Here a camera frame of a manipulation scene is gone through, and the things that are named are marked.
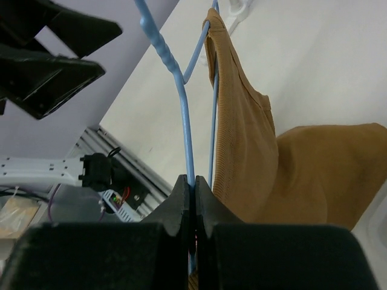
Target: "white table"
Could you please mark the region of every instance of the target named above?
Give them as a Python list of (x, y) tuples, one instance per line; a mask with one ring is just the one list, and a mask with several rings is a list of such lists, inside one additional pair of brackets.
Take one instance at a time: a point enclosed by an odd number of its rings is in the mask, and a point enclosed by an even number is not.
[[(220, 0), (221, 15), (227, 15), (227, 3)], [(210, 4), (180, 0), (161, 29), (182, 69)], [(254, 1), (232, 40), (250, 82), (270, 97), (278, 134), (303, 124), (387, 126), (386, 9), (383, 0)], [(186, 90), (195, 173), (207, 178), (212, 111), (207, 67), (197, 65)], [(101, 126), (171, 185), (186, 172), (178, 94), (153, 47)], [(387, 289), (380, 265), (379, 281)]]

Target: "fabric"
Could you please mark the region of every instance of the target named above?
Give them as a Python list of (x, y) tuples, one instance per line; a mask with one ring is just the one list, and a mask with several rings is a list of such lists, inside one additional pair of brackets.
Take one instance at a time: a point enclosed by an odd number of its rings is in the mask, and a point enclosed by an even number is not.
[(268, 97), (247, 80), (220, 15), (210, 9), (206, 20), (212, 85), (215, 59), (219, 68), (213, 194), (244, 222), (351, 230), (386, 181), (387, 129), (304, 126), (276, 138)]

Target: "brown cloth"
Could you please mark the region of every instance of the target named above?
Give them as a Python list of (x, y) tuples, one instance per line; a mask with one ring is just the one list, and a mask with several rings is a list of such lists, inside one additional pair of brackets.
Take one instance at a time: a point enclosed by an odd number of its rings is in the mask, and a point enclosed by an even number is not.
[(387, 129), (304, 126), (276, 138), (268, 97), (247, 80), (220, 15), (210, 9), (206, 20), (212, 85), (219, 67), (213, 194), (244, 222), (351, 230), (386, 181)]

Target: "gray wall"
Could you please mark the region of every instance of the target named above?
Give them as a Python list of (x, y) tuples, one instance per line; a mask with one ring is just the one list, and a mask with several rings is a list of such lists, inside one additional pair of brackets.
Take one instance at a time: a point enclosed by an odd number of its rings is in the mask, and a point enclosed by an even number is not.
[[(123, 34), (86, 57), (99, 62), (107, 73), (50, 116), (37, 121), (8, 102), (5, 115), (0, 116), (0, 155), (61, 158), (69, 154), (83, 130), (99, 123), (149, 46), (149, 41), (140, 28), (140, 15), (133, 0), (55, 2), (116, 21), (122, 27)], [(159, 27), (177, 2), (178, 0), (147, 1)], [(49, 30), (42, 30), (37, 39), (53, 54), (73, 56)]]

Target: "blue hanger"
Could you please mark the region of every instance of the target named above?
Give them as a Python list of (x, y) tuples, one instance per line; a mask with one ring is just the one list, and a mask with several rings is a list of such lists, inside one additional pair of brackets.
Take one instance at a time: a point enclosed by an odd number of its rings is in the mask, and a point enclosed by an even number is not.
[[(135, 4), (141, 13), (140, 25), (151, 41), (151, 44), (156, 49), (157, 54), (161, 57), (161, 60), (167, 67), (167, 69), (173, 74), (176, 88), (180, 98), (181, 117), (183, 119), (183, 134), (184, 134), (184, 151), (186, 155), (186, 167), (187, 167), (187, 181), (190, 187), (191, 197), (194, 196), (195, 190), (195, 171), (194, 171), (194, 155), (192, 152), (192, 137), (189, 120), (188, 100), (184, 85), (189, 81), (195, 65), (198, 61), (201, 48), (206, 39), (210, 22), (206, 21), (203, 30), (199, 37), (198, 44), (193, 52), (191, 60), (188, 64), (187, 70), (183, 74), (179, 67), (179, 64), (172, 55), (168, 45), (166, 44), (163, 36), (160, 34), (156, 23), (152, 17), (145, 0), (135, 0)], [(218, 0), (213, 0), (212, 8), (215, 8), (219, 12)], [(218, 96), (218, 65), (215, 63), (215, 80), (213, 87), (213, 109), (212, 109), (212, 129), (211, 129), (211, 143), (210, 143), (210, 166), (208, 184), (212, 186), (212, 172), (213, 172), (213, 153), (215, 147), (215, 123), (216, 123), (216, 102)]]

